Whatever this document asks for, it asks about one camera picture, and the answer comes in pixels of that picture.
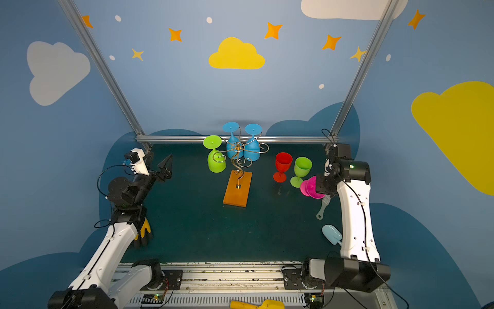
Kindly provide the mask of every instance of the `plastic scoop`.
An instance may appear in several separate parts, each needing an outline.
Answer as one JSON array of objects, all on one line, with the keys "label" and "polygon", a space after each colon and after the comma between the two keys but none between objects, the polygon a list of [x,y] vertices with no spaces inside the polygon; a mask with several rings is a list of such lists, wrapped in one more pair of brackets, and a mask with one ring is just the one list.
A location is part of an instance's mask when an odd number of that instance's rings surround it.
[{"label": "plastic scoop", "polygon": [[332,243],[333,245],[340,244],[341,246],[340,240],[343,239],[343,236],[336,229],[336,227],[329,224],[323,226],[323,234],[324,236],[326,236],[330,243]]},{"label": "plastic scoop", "polygon": [[247,303],[242,303],[242,302],[237,302],[237,301],[231,301],[230,303],[230,308],[231,309],[285,309],[285,304],[279,301],[273,301],[271,299],[266,299],[262,305],[256,306],[256,305],[251,305]]}]

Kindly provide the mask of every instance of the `yellow star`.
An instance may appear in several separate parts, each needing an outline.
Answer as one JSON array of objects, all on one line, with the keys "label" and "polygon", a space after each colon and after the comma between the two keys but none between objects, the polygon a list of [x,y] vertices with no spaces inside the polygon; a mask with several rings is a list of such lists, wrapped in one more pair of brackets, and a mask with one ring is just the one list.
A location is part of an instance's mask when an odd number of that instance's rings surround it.
[{"label": "yellow star", "polygon": [[363,54],[365,54],[366,52],[367,52],[366,50],[365,50],[365,51],[360,51],[360,46],[359,46],[359,47],[357,47],[357,53],[356,53],[355,55],[351,56],[351,57],[350,57],[350,59],[352,59],[352,58],[357,58],[357,59],[358,59],[358,61],[360,62],[360,58],[361,58],[361,57],[362,57],[362,55],[363,55]]},{"label": "yellow star", "polygon": [[422,15],[418,12],[417,10],[417,13],[415,13],[415,16],[413,17],[413,19],[411,20],[410,23],[408,23],[409,26],[413,26],[413,29],[417,29],[417,25],[418,23],[422,20],[422,18],[424,18],[425,15]]},{"label": "yellow star", "polygon": [[283,25],[273,26],[268,23],[268,33],[266,33],[265,39],[267,38],[275,38],[278,39],[278,31],[281,29]]},{"label": "yellow star", "polygon": [[132,58],[139,58],[139,59],[141,59],[141,61],[143,61],[142,58],[141,58],[141,55],[142,55],[143,51],[142,52],[137,52],[134,49],[132,49],[132,51],[134,52],[134,56],[132,56]]},{"label": "yellow star", "polygon": [[82,20],[84,21],[84,23],[86,24],[86,26],[92,28],[92,25],[91,23],[89,22],[89,15],[88,16],[83,16],[82,17]]},{"label": "yellow star", "polygon": [[331,48],[332,50],[334,50],[336,48],[336,43],[338,43],[339,38],[333,38],[332,36],[328,36],[328,41],[326,42],[326,45],[324,45],[323,47],[323,50],[327,49],[327,48]]},{"label": "yellow star", "polygon": [[170,33],[171,33],[170,42],[171,41],[179,41],[179,42],[182,42],[182,39],[180,38],[180,32],[182,32],[182,30],[174,31],[174,30],[172,30],[170,28],[168,28],[168,30],[170,30]]}]

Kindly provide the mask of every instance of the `black mounting plate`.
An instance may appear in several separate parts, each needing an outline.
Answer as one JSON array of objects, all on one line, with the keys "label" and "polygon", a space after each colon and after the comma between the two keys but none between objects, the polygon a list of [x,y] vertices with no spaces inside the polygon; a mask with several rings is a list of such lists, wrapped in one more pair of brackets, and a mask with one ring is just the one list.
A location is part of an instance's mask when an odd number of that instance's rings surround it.
[{"label": "black mounting plate", "polygon": [[168,290],[180,290],[180,286],[182,285],[182,275],[183,275],[183,270],[181,269],[172,269],[172,270],[164,270],[162,269],[163,273],[163,284],[156,290],[150,290],[146,287],[143,287],[141,291],[164,291],[166,290],[166,281],[168,280],[169,286]]},{"label": "black mounting plate", "polygon": [[[299,268],[284,268],[281,272],[283,273],[285,290],[306,290],[306,287],[302,285],[302,277]],[[320,284],[315,287],[314,290],[322,290],[322,288],[323,285]]]}]

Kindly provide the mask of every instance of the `yellow claw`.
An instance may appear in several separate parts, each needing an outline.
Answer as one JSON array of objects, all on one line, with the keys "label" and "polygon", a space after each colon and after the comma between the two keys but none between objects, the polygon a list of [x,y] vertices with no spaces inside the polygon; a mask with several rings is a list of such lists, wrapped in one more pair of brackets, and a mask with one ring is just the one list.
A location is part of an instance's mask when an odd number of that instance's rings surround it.
[{"label": "yellow claw", "polygon": [[[151,226],[149,225],[147,218],[144,220],[144,224],[142,225],[142,228],[141,228],[141,238],[144,238],[146,230],[148,230],[148,233],[151,233]],[[137,239],[139,239],[139,233],[134,238],[134,240],[137,240]]]}]

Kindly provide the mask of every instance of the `yellow cloud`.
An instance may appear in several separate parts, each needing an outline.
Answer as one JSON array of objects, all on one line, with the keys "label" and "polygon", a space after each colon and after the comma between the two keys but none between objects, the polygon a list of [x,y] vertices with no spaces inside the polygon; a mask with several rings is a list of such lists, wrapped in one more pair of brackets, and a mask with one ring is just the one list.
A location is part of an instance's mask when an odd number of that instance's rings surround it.
[{"label": "yellow cloud", "polygon": [[423,93],[412,114],[472,186],[494,195],[493,86],[466,82],[441,95]]},{"label": "yellow cloud", "polygon": [[216,69],[260,69],[266,60],[254,45],[237,38],[227,38],[219,45],[218,52],[209,57],[209,65]]}]

